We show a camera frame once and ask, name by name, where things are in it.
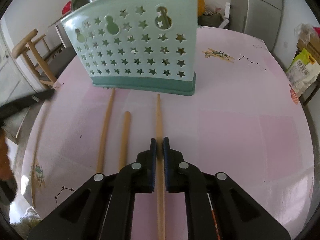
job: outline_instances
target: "red object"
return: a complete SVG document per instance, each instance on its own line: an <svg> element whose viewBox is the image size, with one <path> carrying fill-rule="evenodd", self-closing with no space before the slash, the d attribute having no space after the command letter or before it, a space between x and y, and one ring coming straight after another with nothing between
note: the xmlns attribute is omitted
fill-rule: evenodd
<svg viewBox="0 0 320 240"><path fill-rule="evenodd" d="M316 30L316 32L318 33L318 36L320 37L320 28L319 27L313 27L315 30Z"/></svg>
<svg viewBox="0 0 320 240"><path fill-rule="evenodd" d="M69 1L62 9L62 15L66 14L70 10L71 10L71 1Z"/></svg>

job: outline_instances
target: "basket base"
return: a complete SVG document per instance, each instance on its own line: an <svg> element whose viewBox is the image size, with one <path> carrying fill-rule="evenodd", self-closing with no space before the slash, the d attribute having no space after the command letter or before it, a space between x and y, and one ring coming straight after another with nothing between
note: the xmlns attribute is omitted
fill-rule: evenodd
<svg viewBox="0 0 320 240"><path fill-rule="evenodd" d="M95 87L147 90L184 96L192 96L196 87L196 73L193 75L193 81L148 77L91 77L91 79Z"/></svg>

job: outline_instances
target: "basket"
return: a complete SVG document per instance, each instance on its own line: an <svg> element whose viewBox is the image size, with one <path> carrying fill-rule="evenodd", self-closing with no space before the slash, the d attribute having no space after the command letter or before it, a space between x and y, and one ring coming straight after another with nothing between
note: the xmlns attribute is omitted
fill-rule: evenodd
<svg viewBox="0 0 320 240"><path fill-rule="evenodd" d="M61 22L94 86L194 94L197 0L95 0Z"/></svg>

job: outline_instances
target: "chair seat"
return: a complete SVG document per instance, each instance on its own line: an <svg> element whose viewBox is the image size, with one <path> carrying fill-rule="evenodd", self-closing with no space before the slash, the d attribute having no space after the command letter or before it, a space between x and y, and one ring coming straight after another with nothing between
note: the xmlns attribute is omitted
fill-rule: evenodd
<svg viewBox="0 0 320 240"><path fill-rule="evenodd" d="M76 52L73 47L64 49L48 64L52 74L58 78L75 56ZM41 73L40 79L50 81L44 72Z"/></svg>
<svg viewBox="0 0 320 240"><path fill-rule="evenodd" d="M63 44L60 43L59 45L55 46L52 50L50 50L48 53L46 53L42 59L44 61L47 61L50 57L52 57L54 54L56 54L61 48L63 47Z"/></svg>

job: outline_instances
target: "chair backrest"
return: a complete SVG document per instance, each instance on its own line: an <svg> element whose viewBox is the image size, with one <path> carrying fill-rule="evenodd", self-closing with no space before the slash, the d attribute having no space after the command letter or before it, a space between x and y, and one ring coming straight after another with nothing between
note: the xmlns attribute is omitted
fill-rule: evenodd
<svg viewBox="0 0 320 240"><path fill-rule="evenodd" d="M21 54L24 56L24 59L26 60L30 70L36 75L38 79L40 79L40 74L38 71L34 68L33 63L31 62L30 58L26 56L27 51L31 50L32 54L35 56L37 62L39 63L39 66L43 70L43 72L47 75L47 77L50 79L52 83L55 83L57 81L56 77L51 72L47 62L45 62L39 52L37 51L35 45L44 38L44 36L41 36L34 42L31 40L38 34L38 30L34 29L32 30L27 36L25 36L12 50L12 56L17 59Z"/></svg>

